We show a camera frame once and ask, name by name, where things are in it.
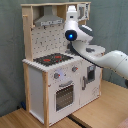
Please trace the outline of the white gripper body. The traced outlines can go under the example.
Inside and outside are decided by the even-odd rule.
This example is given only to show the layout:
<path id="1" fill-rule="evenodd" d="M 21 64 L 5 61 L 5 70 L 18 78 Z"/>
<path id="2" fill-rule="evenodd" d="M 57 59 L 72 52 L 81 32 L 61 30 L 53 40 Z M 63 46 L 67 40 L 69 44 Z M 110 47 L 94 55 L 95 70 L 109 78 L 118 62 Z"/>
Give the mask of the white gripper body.
<path id="1" fill-rule="evenodd" d="M 78 21 L 78 13 L 74 5 L 71 5 L 68 7 L 68 10 L 66 13 L 66 20 L 67 21 Z"/>

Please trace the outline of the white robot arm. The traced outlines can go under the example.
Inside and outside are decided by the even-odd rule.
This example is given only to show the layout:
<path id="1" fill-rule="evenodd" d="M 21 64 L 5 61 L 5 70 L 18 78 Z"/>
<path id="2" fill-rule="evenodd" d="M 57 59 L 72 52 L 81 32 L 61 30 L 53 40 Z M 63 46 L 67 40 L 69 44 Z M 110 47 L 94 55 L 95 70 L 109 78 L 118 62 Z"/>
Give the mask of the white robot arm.
<path id="1" fill-rule="evenodd" d="M 93 31 L 86 25 L 78 24 L 76 8 L 71 5 L 66 13 L 64 26 L 65 37 L 71 42 L 72 51 L 101 68 L 109 68 L 128 80 L 128 55 L 114 50 L 101 55 L 105 49 L 101 46 L 90 45 L 93 39 Z"/>

